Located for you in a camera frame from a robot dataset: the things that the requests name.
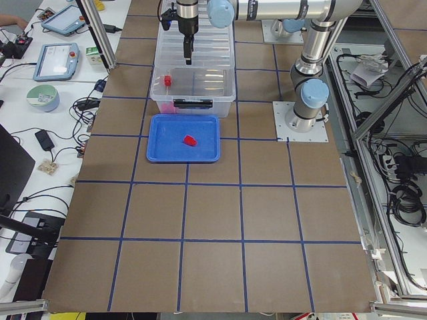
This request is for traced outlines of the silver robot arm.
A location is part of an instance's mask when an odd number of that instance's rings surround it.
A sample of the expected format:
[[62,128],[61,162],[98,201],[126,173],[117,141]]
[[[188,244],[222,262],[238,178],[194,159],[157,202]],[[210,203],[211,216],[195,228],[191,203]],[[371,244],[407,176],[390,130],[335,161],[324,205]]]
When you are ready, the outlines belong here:
[[219,29],[237,20],[310,19],[301,55],[291,69],[297,99],[285,116],[291,130],[307,133],[329,97],[328,86],[320,80],[328,50],[340,34],[341,23],[360,4],[360,1],[208,1],[207,18]]

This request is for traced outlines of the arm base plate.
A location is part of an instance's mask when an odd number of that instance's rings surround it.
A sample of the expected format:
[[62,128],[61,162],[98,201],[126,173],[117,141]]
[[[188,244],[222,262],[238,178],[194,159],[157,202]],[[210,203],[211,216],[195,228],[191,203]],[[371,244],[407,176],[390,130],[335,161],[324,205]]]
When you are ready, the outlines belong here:
[[295,19],[262,20],[265,43],[302,45],[302,29],[306,21]]
[[282,142],[327,143],[326,122],[321,110],[314,119],[300,119],[294,113],[293,101],[274,101],[276,137]]

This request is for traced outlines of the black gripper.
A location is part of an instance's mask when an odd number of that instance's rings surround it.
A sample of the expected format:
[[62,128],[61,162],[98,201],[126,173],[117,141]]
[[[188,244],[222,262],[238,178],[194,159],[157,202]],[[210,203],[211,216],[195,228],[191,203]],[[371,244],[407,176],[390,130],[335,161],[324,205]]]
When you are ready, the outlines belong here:
[[183,56],[186,65],[192,64],[193,41],[194,35],[199,30],[199,16],[192,18],[177,17],[178,29],[184,35],[183,40]]

